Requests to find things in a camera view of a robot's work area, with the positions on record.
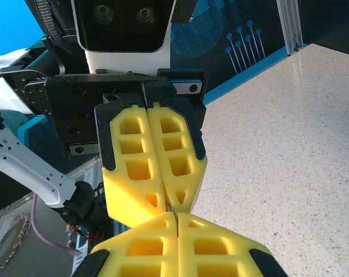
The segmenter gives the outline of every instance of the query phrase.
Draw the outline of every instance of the white terrazzo floor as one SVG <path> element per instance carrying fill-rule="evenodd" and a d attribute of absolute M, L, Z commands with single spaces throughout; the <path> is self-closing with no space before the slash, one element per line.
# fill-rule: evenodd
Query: white terrazzo floor
<path fill-rule="evenodd" d="M 349 55 L 310 45 L 208 105 L 193 213 L 289 276 L 349 276 Z"/>

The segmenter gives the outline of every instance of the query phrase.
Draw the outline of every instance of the purple cable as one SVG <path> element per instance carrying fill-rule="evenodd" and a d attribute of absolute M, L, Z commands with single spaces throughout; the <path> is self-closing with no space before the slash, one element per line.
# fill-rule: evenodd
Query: purple cable
<path fill-rule="evenodd" d="M 56 244 L 55 242 L 50 241 L 48 238 L 46 238 L 43 234 L 41 234 L 40 230 L 38 230 L 37 225 L 36 225 L 36 206 L 37 206 L 37 194 L 33 193 L 33 202 L 32 202 L 32 210 L 31 210 L 31 223 L 32 223 L 32 228 L 35 231 L 36 235 L 39 237 L 40 240 L 42 240 L 45 244 L 56 248 L 60 250 L 66 250 L 69 251 L 69 254 L 73 256 L 78 256 L 81 254 L 81 252 L 77 249 L 73 249 L 70 247 L 66 247 L 60 244 Z"/>

